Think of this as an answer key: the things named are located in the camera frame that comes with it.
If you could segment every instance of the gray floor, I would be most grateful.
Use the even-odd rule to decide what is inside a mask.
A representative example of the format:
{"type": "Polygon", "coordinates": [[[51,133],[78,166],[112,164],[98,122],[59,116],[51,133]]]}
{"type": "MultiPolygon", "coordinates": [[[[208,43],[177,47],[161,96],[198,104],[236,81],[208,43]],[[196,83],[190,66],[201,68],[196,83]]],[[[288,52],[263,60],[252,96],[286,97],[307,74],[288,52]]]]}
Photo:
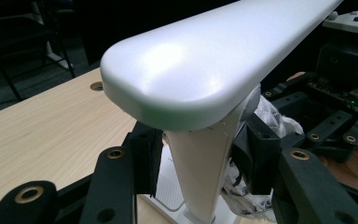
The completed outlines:
{"type": "MultiPolygon", "coordinates": [[[[75,67],[74,71],[76,76],[81,76],[88,71],[99,67],[99,62],[93,64],[88,63],[85,51],[83,50],[81,36],[76,25],[66,25],[69,26],[63,27],[61,33],[71,64],[75,67]]],[[[23,69],[32,67],[35,64],[40,64],[40,62],[38,55],[29,55],[22,58],[21,61],[14,62],[9,66],[8,72],[10,75],[14,76],[14,85],[22,98],[32,97],[72,79],[69,71],[56,64],[44,67],[30,74],[15,76],[15,74],[18,74],[23,69]]],[[[16,103],[18,103],[18,101],[15,95],[0,73],[0,110],[16,103]]]]}

